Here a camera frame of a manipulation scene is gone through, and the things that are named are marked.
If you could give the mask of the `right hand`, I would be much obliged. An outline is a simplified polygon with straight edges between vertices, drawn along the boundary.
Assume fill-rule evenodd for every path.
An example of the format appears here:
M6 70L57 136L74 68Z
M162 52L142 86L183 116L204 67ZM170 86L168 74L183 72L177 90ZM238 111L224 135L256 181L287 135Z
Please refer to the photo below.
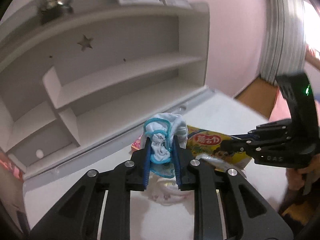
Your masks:
M298 191L305 185L305 180L303 179L304 174L310 174L313 172L313 183L319 179L319 154L314 155L310 165L301 169L287 168L286 178L288 182L288 188L292 191Z

